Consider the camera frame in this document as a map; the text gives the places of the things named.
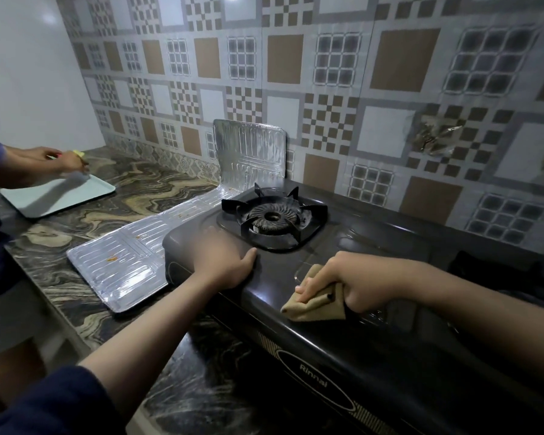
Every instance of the marble countertop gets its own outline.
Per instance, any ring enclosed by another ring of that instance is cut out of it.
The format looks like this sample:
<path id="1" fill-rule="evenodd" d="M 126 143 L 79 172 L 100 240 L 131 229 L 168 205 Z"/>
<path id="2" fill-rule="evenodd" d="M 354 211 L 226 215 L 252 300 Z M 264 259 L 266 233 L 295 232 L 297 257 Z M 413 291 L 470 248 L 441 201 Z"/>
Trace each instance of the marble countertop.
<path id="1" fill-rule="evenodd" d="M 106 147 L 87 151 L 85 158 L 91 172 L 115 185 L 116 193 L 37 222 L 24 219 L 0 195 L 0 217 L 14 238 L 7 250 L 94 350 L 161 294 L 136 311 L 113 315 L 69 263 L 66 250 L 215 186 Z M 201 313 L 143 411 L 161 431 L 174 434 L 356 433 L 275 363 Z"/>

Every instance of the light blue tray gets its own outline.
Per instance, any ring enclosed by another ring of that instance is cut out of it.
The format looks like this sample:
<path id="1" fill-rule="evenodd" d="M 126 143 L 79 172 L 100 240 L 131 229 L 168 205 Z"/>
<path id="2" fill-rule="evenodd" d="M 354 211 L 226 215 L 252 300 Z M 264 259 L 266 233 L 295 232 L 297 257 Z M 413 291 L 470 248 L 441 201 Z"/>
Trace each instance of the light blue tray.
<path id="1" fill-rule="evenodd" d="M 41 218 L 115 191 L 112 184 L 80 172 L 64 179 L 21 189 L 1 189 L 0 193 L 26 218 Z"/>

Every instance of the brown cloth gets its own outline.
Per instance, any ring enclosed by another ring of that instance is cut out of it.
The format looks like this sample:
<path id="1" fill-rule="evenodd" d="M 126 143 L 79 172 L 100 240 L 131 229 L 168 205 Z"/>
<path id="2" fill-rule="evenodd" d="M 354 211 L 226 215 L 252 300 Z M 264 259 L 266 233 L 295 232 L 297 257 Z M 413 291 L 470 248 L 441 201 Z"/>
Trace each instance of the brown cloth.
<path id="1" fill-rule="evenodd" d="M 314 264 L 306 277 L 314 277 L 321 268 L 322 265 Z M 284 304 L 284 307 L 280 309 L 280 312 L 291 321 L 308 322 L 345 319 L 345 297 L 343 285 L 340 282 L 334 282 L 323 288 L 306 304 L 296 301 L 299 296 L 297 292 L 294 292 L 288 302 Z"/>

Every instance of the backsplash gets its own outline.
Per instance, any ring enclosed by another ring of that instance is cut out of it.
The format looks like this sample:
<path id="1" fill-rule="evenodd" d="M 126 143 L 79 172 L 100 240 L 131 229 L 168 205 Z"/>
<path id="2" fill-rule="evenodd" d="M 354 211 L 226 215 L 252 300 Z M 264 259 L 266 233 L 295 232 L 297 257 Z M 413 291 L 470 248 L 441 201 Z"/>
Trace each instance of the backsplash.
<path id="1" fill-rule="evenodd" d="M 214 119 L 277 125 L 297 182 L 544 253 L 544 0 L 57 2 L 108 145 L 217 180 Z"/>

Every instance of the white wall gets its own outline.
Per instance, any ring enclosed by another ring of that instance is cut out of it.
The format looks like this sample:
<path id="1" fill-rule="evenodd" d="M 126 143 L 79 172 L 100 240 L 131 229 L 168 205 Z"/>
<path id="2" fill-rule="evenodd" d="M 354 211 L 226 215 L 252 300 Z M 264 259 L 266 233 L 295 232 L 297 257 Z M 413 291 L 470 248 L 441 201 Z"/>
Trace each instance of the white wall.
<path id="1" fill-rule="evenodd" d="M 0 141 L 81 151 L 104 145 L 55 0 L 0 0 Z"/>

